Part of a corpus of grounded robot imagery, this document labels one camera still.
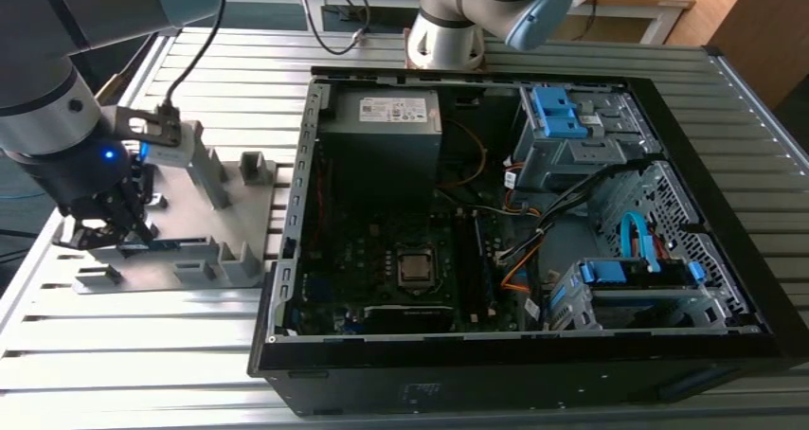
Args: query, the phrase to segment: blue bracket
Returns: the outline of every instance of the blue bracket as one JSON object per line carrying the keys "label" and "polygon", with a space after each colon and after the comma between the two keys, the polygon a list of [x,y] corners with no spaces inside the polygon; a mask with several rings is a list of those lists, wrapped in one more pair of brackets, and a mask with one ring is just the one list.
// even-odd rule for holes
{"label": "blue bracket", "polygon": [[589,261],[579,266],[585,283],[626,283],[621,261]]}
{"label": "blue bracket", "polygon": [[631,257],[631,226],[637,227],[638,244],[641,246],[641,257],[651,267],[651,272],[659,272],[659,263],[657,262],[657,253],[654,252],[654,239],[649,233],[646,220],[643,216],[630,210],[621,219],[621,256]]}
{"label": "blue bracket", "polygon": [[575,104],[561,87],[534,88],[534,108],[549,138],[586,138],[589,130],[579,123]]}

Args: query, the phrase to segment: aluminum slotted table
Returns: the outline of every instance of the aluminum slotted table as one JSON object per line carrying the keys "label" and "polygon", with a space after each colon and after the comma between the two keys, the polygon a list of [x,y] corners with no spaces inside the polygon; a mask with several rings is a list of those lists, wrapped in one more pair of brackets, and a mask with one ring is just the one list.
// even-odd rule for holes
{"label": "aluminum slotted table", "polygon": [[[123,103],[152,109],[196,54],[207,29],[157,39]],[[330,45],[350,35],[326,34]],[[266,260],[280,244],[298,125],[312,65],[398,67],[400,36],[371,35],[340,58],[307,32],[224,29],[180,87],[183,116],[223,160],[262,151],[280,165]],[[806,155],[723,58],[699,48],[549,44],[519,53],[487,44],[490,71],[651,78],[784,289],[809,321]],[[0,301],[0,416],[9,428],[420,426],[735,430],[809,427],[809,366],[742,379],[671,405],[496,414],[350,416],[302,420],[248,377],[259,289],[76,295],[64,250],[43,228]]]}

